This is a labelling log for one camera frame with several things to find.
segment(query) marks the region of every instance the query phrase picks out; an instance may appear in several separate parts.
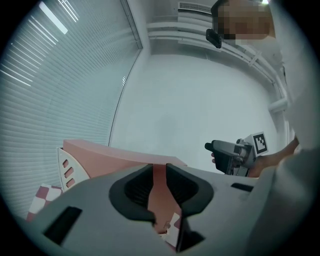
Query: white bracket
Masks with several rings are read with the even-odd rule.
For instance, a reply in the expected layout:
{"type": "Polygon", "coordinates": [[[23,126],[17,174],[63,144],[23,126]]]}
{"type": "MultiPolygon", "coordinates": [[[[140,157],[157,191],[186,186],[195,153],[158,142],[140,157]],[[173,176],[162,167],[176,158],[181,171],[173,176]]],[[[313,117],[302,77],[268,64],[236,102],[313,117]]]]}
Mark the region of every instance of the white bracket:
{"type": "Polygon", "coordinates": [[[63,192],[66,192],[82,181],[90,179],[85,169],[72,155],[59,147],[57,148],[57,155],[63,192]]]}

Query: person's arm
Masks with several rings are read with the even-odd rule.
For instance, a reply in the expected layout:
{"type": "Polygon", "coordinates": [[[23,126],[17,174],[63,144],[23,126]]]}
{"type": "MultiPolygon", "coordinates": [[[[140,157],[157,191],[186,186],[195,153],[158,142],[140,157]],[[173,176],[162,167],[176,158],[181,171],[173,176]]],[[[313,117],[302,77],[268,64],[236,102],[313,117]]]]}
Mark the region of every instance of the person's arm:
{"type": "Polygon", "coordinates": [[[252,178],[257,178],[260,176],[264,168],[267,168],[270,166],[277,166],[282,159],[293,155],[298,145],[299,145],[299,141],[297,137],[294,137],[293,141],[291,141],[281,151],[274,154],[259,156],[255,161],[254,167],[249,170],[248,176],[252,178]]]}

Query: small black slot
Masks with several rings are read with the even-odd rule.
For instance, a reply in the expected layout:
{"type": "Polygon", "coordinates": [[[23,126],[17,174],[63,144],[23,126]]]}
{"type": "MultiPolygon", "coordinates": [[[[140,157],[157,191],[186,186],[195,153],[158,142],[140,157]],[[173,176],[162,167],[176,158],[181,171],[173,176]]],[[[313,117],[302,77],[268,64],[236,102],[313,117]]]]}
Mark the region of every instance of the small black slot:
{"type": "Polygon", "coordinates": [[[60,245],[80,216],[81,212],[81,209],[69,206],[44,232],[44,235],[57,245],[60,245]]]}
{"type": "Polygon", "coordinates": [[[238,190],[247,191],[247,192],[251,192],[254,189],[253,186],[249,186],[249,185],[245,185],[245,184],[241,184],[241,183],[233,183],[231,185],[231,187],[238,189],[238,190]]]}

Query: white wall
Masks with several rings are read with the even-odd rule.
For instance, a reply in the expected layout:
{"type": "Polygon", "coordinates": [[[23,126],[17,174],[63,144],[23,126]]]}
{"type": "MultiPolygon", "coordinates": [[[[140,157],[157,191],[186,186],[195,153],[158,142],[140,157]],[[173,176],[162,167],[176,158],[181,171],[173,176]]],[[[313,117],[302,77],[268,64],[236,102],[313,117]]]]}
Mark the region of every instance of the white wall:
{"type": "Polygon", "coordinates": [[[152,55],[138,76],[124,90],[112,147],[176,156],[206,171],[216,171],[204,149],[212,140],[235,142],[264,131],[270,152],[277,151],[269,93],[237,68],[162,54],[152,55]]]}

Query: person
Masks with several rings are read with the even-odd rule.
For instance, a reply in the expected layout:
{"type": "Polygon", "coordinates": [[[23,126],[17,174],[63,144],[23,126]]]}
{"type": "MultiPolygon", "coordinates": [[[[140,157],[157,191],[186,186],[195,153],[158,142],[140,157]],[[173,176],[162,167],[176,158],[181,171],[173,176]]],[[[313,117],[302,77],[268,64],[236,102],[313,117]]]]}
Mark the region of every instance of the person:
{"type": "Polygon", "coordinates": [[[213,29],[225,40],[277,40],[284,68],[287,101],[286,117],[295,131],[293,141],[283,150],[257,158],[249,177],[257,178],[270,166],[303,149],[320,145],[320,83],[318,61],[309,42],[292,18],[275,0],[262,4],[251,0],[218,0],[211,9],[213,29]]]}

